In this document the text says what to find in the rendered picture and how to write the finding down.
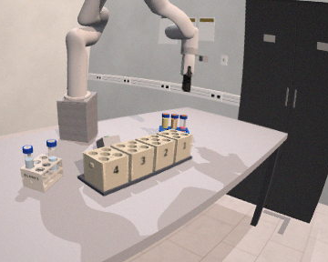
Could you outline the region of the beige bucket adapter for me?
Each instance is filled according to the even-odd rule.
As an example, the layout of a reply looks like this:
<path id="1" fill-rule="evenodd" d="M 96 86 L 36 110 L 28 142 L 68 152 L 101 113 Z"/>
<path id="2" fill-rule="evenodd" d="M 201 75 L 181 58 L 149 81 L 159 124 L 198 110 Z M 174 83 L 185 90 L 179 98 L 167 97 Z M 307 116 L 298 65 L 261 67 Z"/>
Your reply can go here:
<path id="1" fill-rule="evenodd" d="M 135 141 L 154 147 L 153 171 L 173 164 L 176 140 L 152 134 L 135 138 Z"/>
<path id="2" fill-rule="evenodd" d="M 111 145 L 128 155 L 128 180 L 133 181 L 153 171 L 154 147 L 133 139 Z M 137 152 L 138 151 L 138 152 Z"/>
<path id="3" fill-rule="evenodd" d="M 179 162 L 180 160 L 190 156 L 192 135 L 184 133 L 175 129 L 170 129 L 157 133 L 156 135 L 164 136 L 175 141 L 174 159 L 173 162 Z"/>
<path id="4" fill-rule="evenodd" d="M 104 192 L 128 183 L 128 155 L 116 149 L 104 146 L 83 152 L 83 163 L 86 181 Z"/>

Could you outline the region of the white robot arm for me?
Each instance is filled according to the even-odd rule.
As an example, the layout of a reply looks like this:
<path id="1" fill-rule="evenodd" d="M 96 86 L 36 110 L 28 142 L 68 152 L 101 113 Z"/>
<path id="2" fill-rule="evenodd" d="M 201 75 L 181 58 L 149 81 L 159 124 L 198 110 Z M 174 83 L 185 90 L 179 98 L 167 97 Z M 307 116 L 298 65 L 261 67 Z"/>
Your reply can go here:
<path id="1" fill-rule="evenodd" d="M 66 36 L 67 93 L 66 100 L 82 100 L 90 97 L 87 91 L 87 50 L 101 37 L 109 19 L 104 7 L 107 0 L 85 0 L 77 21 L 82 26 L 71 29 Z M 168 25 L 165 35 L 181 40 L 181 53 L 198 55 L 199 29 L 194 28 L 188 16 L 168 0 L 144 0 L 152 13 L 167 17 L 174 25 Z M 102 10 L 101 10 L 102 9 Z M 180 29 L 180 30 L 179 30 Z"/>

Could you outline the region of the beige tube rack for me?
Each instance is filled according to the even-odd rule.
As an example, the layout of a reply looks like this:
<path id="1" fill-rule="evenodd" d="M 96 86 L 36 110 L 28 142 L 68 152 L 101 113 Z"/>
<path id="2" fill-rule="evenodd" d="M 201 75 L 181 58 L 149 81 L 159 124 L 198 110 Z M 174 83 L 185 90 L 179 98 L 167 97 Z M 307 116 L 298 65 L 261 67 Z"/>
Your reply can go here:
<path id="1" fill-rule="evenodd" d="M 39 159 L 40 157 L 42 159 Z M 27 169 L 26 165 L 20 168 L 23 186 L 45 193 L 64 175 L 62 158 L 58 157 L 56 162 L 50 162 L 48 155 L 42 154 L 34 159 L 34 162 L 36 161 L 41 163 L 35 164 L 34 168 Z M 57 171 L 50 170 L 56 164 Z"/>

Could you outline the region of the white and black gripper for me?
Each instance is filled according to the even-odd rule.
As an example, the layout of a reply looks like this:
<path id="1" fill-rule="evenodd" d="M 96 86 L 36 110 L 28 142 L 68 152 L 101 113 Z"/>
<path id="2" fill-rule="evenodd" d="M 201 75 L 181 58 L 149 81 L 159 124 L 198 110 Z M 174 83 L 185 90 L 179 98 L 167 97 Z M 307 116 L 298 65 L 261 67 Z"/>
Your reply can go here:
<path id="1" fill-rule="evenodd" d="M 180 74 L 183 76 L 182 90 L 184 92 L 190 92 L 190 86 L 191 86 L 190 71 L 192 73 L 191 76 L 193 76 L 195 55 L 194 54 L 186 54 L 186 53 L 181 53 L 181 54 L 183 55 L 182 61 L 181 61 L 182 73 L 181 73 L 181 69 L 180 69 Z M 187 76 L 185 76 L 185 74 Z M 184 78 L 185 78 L 185 80 L 184 80 Z"/>

